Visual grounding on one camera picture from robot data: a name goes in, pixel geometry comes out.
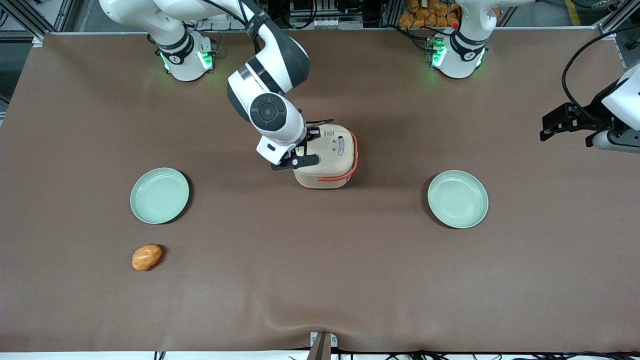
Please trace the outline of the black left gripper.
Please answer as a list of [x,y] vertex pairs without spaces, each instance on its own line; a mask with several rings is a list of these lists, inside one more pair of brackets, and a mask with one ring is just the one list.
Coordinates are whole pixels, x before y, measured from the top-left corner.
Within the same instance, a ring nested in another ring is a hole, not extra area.
[[603,132],[614,129],[616,117],[603,103],[610,94],[610,91],[600,91],[587,105],[578,104],[572,95],[568,95],[569,102],[559,105],[542,117],[540,141],[548,141],[554,135],[564,132]]

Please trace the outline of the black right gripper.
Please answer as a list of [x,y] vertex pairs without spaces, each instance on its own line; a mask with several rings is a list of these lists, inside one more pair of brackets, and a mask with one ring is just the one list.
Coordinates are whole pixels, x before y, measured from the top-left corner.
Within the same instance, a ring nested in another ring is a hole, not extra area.
[[307,121],[306,123],[306,135],[302,142],[299,144],[299,152],[306,152],[307,144],[311,141],[315,141],[322,137],[322,131],[320,126],[330,124],[334,121],[334,118],[319,121]]

